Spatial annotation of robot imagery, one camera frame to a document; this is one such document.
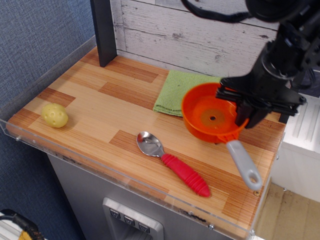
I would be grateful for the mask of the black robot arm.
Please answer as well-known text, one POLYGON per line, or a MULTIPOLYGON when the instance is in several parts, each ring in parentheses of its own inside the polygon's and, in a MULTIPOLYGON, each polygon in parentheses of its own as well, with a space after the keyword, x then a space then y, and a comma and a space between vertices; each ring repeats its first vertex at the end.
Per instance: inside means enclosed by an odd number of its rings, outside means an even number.
POLYGON ((248 0, 256 19, 278 22, 251 71, 223 78, 216 97, 236 104, 235 124, 249 129, 270 112, 293 116, 307 100, 288 82, 320 64, 320 2, 318 0, 248 0))

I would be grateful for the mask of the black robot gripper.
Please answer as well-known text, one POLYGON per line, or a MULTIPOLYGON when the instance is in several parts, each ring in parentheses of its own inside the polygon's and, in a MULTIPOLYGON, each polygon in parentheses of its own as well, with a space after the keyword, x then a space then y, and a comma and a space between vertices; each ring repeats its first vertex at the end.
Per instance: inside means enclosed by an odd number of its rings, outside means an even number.
POLYGON ((242 125, 249 117, 245 128, 251 129, 269 112, 294 115, 298 106, 307 102, 305 97, 286 86, 289 80, 271 64, 265 47, 248 74, 220 81, 216 97, 236 103, 235 124, 242 125))

